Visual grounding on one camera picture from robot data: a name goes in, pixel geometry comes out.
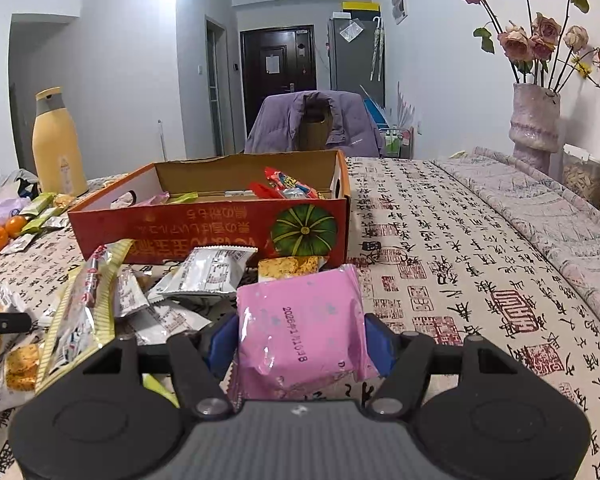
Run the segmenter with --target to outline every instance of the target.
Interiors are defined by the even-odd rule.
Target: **refrigerator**
[[[364,30],[347,42],[340,31],[349,25],[350,20],[345,18],[332,18],[329,20],[329,60],[331,69],[331,90],[353,92],[366,98],[360,88],[362,85],[366,92],[384,107],[384,62],[378,81],[378,60],[373,81],[371,76],[371,60],[374,53],[374,32],[376,22],[373,20],[360,20]]]

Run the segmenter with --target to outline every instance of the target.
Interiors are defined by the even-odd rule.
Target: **thermos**
[[[87,191],[74,120],[60,87],[36,95],[32,147],[42,191],[72,196]]]

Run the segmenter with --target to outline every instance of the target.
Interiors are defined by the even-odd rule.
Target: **doorway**
[[[216,155],[236,152],[231,108],[229,65],[224,27],[206,19],[206,73],[208,74],[211,130]]]
[[[240,47],[247,133],[268,96],[317,88],[313,25],[248,30]]]

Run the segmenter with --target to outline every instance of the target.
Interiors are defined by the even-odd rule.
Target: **pink wrapper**
[[[240,343],[229,394],[298,399],[353,372],[378,373],[366,353],[356,267],[238,289]]]

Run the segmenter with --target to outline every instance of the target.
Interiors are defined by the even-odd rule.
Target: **purple jacket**
[[[245,153],[292,152],[306,104],[327,103],[333,129],[326,150],[340,149],[346,156],[383,156],[384,140],[358,94],[309,91],[267,97],[251,129]]]

